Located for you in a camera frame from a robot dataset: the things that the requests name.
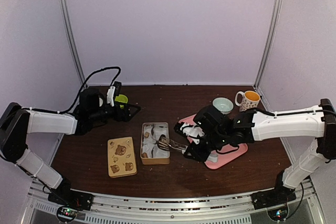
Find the rectangular tin box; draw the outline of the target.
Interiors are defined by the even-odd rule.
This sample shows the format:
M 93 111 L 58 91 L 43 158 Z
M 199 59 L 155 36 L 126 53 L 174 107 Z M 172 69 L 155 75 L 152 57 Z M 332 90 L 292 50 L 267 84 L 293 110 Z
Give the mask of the rectangular tin box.
M 150 134 L 148 138 L 143 137 L 146 132 Z M 143 165 L 168 165 L 170 163 L 170 151 L 159 149 L 155 143 L 162 134 L 169 137 L 167 122 L 143 123 L 140 147 Z

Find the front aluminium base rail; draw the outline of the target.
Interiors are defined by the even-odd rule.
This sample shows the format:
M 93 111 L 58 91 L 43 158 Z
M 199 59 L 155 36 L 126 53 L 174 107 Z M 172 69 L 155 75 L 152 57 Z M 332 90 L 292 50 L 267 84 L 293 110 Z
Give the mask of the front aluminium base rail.
M 251 193 L 196 198 L 140 198 L 93 194 L 91 209 L 77 214 L 74 223 L 277 223 L 271 217 L 288 208 L 284 223 L 325 223 L 310 179 L 296 190 L 296 199 L 256 209 Z

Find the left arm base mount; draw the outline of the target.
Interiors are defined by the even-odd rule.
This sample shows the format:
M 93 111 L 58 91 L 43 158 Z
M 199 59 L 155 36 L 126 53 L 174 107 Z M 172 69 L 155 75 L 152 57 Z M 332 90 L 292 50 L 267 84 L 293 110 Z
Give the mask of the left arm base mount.
M 71 189 L 71 183 L 63 178 L 56 189 L 50 189 L 48 201 L 77 210 L 91 210 L 93 195 Z

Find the clear plastic tongs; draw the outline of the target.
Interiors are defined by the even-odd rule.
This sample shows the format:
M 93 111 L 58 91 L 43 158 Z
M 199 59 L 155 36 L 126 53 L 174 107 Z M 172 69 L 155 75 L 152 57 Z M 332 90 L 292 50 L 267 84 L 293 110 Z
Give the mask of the clear plastic tongs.
M 159 140 L 156 140 L 156 145 L 159 149 L 164 151 L 169 150 L 176 150 L 183 154 L 185 158 L 189 158 L 198 162 L 206 162 L 210 161 L 212 163 L 218 162 L 218 155 L 217 154 L 209 154 L 207 159 L 204 159 L 204 155 L 202 154 L 196 154 L 194 151 L 191 150 L 191 148 L 188 145 L 180 144 L 178 142 L 173 141 L 172 139 L 167 137 L 166 142 L 159 142 Z

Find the aluminium frame post left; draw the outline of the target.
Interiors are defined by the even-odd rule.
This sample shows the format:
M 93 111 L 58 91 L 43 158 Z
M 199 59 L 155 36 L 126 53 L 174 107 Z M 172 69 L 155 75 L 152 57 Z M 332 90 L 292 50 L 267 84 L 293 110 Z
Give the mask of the aluminium frame post left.
M 61 9 L 61 14 L 64 20 L 66 37 L 68 40 L 70 53 L 71 53 L 71 56 L 72 56 L 72 59 L 75 65 L 75 70 L 78 75 L 79 81 L 81 84 L 83 84 L 85 81 L 85 75 L 83 73 L 83 68 L 82 68 L 82 65 L 79 59 L 78 50 L 77 50 L 77 46 L 76 46 L 76 42 L 74 38 L 74 33 L 72 30 L 67 0 L 59 0 L 59 1 L 60 1 L 60 9 Z

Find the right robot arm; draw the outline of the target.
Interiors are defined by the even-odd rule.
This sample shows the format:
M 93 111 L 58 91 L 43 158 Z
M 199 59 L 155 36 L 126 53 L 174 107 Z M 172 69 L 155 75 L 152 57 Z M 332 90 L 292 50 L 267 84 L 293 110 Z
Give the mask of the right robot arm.
M 213 105 L 202 108 L 193 122 L 179 121 L 176 133 L 191 138 L 184 155 L 199 162 L 224 146 L 254 143 L 277 137 L 310 136 L 313 142 L 299 160 L 278 175 L 269 192 L 272 203 L 279 204 L 325 162 L 335 159 L 335 110 L 329 99 L 301 110 L 268 112 L 247 109 L 229 118 Z

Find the floral white mug yellow inside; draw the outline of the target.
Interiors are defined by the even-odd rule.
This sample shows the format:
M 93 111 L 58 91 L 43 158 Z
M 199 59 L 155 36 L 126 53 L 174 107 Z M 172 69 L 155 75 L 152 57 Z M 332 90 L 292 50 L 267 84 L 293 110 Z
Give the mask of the floral white mug yellow inside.
M 239 112 L 258 107 L 261 100 L 260 95 L 255 91 L 238 91 L 235 95 L 235 104 L 239 107 Z

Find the aluminium frame rail right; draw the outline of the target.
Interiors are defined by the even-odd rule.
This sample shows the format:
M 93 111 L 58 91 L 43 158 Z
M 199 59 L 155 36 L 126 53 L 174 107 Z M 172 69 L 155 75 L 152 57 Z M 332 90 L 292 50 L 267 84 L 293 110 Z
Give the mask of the aluminium frame rail right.
M 254 83 L 254 88 L 256 88 L 256 89 L 258 89 L 260 87 L 262 77 L 263 77 L 264 72 L 266 70 L 266 65 L 267 65 L 268 58 L 270 56 L 272 44 L 274 42 L 276 27 L 277 27 L 278 20 L 279 20 L 279 17 L 280 17 L 282 4 L 283 4 L 283 0 L 274 0 L 272 14 L 271 14 L 271 20 L 270 20 L 269 29 L 268 29 L 268 34 L 267 34 L 267 37 L 266 37 L 266 43 L 265 43 L 265 46 L 264 46 L 262 59 L 261 59 L 260 65 L 259 65 L 259 70 L 258 70 L 258 73 L 257 73 L 257 77 L 256 77 L 255 83 Z

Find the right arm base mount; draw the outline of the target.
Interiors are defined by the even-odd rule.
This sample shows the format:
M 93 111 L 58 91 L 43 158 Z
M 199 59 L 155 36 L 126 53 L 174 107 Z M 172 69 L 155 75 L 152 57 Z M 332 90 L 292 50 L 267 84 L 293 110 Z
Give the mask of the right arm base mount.
M 295 189 L 290 189 L 283 185 L 282 174 L 277 176 L 273 189 L 251 194 L 255 210 L 286 204 L 296 198 Z

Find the pink plastic tray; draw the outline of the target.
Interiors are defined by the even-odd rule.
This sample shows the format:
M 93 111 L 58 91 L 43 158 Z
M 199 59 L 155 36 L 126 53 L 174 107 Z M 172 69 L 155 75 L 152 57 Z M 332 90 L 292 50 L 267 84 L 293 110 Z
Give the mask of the pink plastic tray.
M 187 122 L 189 124 L 193 124 L 196 125 L 193 121 L 194 116 L 196 114 L 190 115 L 186 118 L 180 119 L 178 121 L 178 123 L 180 122 Z M 242 156 L 243 154 L 245 154 L 248 150 L 248 146 L 247 144 L 239 144 L 238 147 L 232 147 L 231 145 L 225 145 L 222 147 L 222 149 L 219 152 L 222 153 L 226 153 L 226 152 L 230 152 L 230 153 L 226 153 L 226 154 L 218 154 L 216 153 L 216 151 L 212 151 L 211 154 L 217 154 L 218 155 L 218 162 L 217 163 L 212 163 L 210 161 L 206 161 L 204 162 L 205 166 L 208 167 L 209 169 L 218 169 L 226 164 L 228 164 L 229 162 L 235 160 L 236 158 Z

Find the bear print tin lid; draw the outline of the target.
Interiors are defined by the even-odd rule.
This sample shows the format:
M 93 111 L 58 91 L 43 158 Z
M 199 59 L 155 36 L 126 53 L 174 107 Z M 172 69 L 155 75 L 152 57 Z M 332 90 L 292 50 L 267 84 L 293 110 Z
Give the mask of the bear print tin lid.
M 107 142 L 108 174 L 110 178 L 132 176 L 137 162 L 132 137 L 114 138 Z

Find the lime green bowl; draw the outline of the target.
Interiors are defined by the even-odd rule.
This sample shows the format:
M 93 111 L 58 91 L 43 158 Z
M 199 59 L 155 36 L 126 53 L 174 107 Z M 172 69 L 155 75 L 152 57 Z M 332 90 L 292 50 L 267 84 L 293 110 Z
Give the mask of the lime green bowl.
M 129 99 L 126 95 L 120 94 L 115 97 L 114 101 L 119 103 L 121 109 L 124 109 L 124 105 L 128 104 Z

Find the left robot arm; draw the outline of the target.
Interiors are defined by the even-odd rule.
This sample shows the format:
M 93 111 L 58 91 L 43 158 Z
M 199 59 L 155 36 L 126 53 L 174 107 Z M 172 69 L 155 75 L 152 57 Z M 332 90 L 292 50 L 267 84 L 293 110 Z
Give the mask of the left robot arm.
M 115 87 L 103 95 L 96 88 L 80 91 L 75 103 L 65 111 L 51 112 L 24 108 L 16 102 L 8 105 L 1 116 L 1 153 L 5 161 L 13 163 L 45 186 L 64 205 L 71 205 L 76 197 L 68 188 L 69 182 L 31 151 L 26 143 L 32 134 L 85 135 L 108 119 L 129 122 L 141 108 L 138 105 L 117 101 Z

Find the light blue striped bowl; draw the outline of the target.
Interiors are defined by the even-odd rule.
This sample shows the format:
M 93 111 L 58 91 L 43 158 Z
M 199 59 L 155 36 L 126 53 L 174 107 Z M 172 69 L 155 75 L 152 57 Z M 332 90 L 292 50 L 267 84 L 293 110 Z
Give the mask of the light blue striped bowl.
M 212 105 L 222 114 L 230 114 L 234 108 L 232 101 L 228 98 L 218 97 L 212 102 Z

